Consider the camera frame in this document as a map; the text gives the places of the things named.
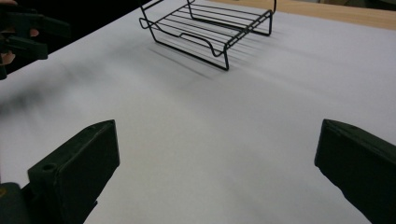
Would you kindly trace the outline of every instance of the tabletop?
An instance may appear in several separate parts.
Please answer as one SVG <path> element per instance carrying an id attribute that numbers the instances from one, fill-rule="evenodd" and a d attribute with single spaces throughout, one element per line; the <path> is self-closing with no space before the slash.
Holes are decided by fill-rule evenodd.
<path id="1" fill-rule="evenodd" d="M 211 0 L 243 7 L 272 8 L 272 0 Z M 396 30 L 396 11 L 363 7 L 345 7 L 319 4 L 305 1 L 277 0 L 277 10 L 322 18 L 332 21 L 344 21 L 383 29 Z"/>
<path id="2" fill-rule="evenodd" d="M 114 119 L 120 167 L 86 223 L 369 223 L 314 158 L 324 119 L 396 144 L 395 31 L 278 11 L 225 72 L 155 44 L 140 17 L 0 82 L 2 182 L 24 186 L 52 150 Z"/>

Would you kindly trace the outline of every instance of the black wire rack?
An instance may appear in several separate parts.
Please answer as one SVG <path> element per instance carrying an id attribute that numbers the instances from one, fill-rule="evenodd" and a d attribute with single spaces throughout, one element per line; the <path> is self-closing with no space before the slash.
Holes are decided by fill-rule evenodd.
<path id="1" fill-rule="evenodd" d="M 274 8 L 263 13 L 198 5 L 195 0 L 186 0 L 186 5 L 157 21 L 150 21 L 147 10 L 162 1 L 146 6 L 139 0 L 144 16 L 139 19 L 141 27 L 150 30 L 155 42 L 225 71 L 230 68 L 227 50 L 245 35 L 269 36 L 272 33 L 276 0 Z M 259 30 L 262 24 L 266 24 L 265 28 Z M 159 38 L 159 34 L 166 35 L 166 38 Z"/>

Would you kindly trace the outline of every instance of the black plastic part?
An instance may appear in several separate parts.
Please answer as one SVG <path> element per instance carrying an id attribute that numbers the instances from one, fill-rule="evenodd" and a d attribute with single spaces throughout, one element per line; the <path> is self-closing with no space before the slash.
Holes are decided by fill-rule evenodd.
<path id="1" fill-rule="evenodd" d="M 372 223 L 396 223 L 396 146 L 325 119 L 315 165 Z"/>
<path id="2" fill-rule="evenodd" d="M 31 223 L 21 188 L 16 183 L 0 184 L 0 223 Z"/>
<path id="3" fill-rule="evenodd" d="M 22 190 L 32 223 L 84 223 L 119 165 L 115 121 L 85 128 L 29 169 Z"/>
<path id="4" fill-rule="evenodd" d="M 35 42 L 30 37 L 32 29 L 51 35 L 70 37 L 70 25 L 64 21 L 38 14 L 35 9 L 0 4 L 0 31 L 12 28 L 14 33 L 1 34 L 0 51 L 12 51 L 17 56 L 33 60 L 48 58 L 47 44 Z M 0 68 L 0 80 L 7 78 L 5 68 Z"/>

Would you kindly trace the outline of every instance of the white surface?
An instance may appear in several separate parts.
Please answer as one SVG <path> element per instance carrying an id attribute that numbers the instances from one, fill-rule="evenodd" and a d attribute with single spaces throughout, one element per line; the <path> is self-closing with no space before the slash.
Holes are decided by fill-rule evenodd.
<path id="1" fill-rule="evenodd" d="M 369 223 L 314 157 L 323 119 L 396 144 L 396 32 L 277 12 L 223 72 L 155 44 L 139 17 L 0 82 L 3 182 L 24 186 L 64 141 L 114 119 L 121 165 L 86 223 Z"/>

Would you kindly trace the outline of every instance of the wooden table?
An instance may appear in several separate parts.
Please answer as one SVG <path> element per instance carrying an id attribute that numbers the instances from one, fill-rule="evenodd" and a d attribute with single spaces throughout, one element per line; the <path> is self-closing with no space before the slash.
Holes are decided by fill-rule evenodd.
<path id="1" fill-rule="evenodd" d="M 211 0 L 246 7 L 272 8 L 273 0 Z M 276 10 L 322 19 L 396 30 L 396 11 L 344 7 L 327 4 L 278 0 Z"/>

